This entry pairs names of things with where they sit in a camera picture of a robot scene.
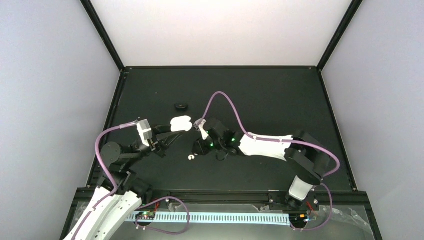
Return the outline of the black earbud charging case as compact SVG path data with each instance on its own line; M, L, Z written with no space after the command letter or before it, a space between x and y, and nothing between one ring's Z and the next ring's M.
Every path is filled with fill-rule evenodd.
M189 105L187 103L176 103L174 107L177 111L184 112L188 110Z

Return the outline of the white oval case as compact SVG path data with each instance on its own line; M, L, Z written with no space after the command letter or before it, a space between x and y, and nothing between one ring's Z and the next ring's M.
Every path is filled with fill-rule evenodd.
M188 132L192 129L193 124L191 122L191 117L188 115L174 117L170 121L171 132Z

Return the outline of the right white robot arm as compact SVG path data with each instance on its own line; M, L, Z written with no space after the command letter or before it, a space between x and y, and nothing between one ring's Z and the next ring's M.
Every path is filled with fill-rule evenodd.
M293 210L299 209L309 192L322 183L330 164L325 149L303 131L286 136L257 135L232 131L215 118L199 119L194 128L201 137L194 142L193 155L205 156L214 151L217 155L223 154L224 159L262 156L287 162L294 179L284 200Z

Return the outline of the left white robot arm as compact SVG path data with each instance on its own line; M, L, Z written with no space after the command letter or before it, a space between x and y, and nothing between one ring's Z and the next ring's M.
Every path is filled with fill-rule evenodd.
M131 127L136 127L138 132L132 145L108 142L100 147L100 141L108 133ZM151 199L151 185L139 178L131 167L151 154L164 157L166 150L192 127L190 121L177 123L175 119L169 125L153 127L145 119L104 130L95 141L95 155L103 174L88 206L65 239L111 239L125 219Z

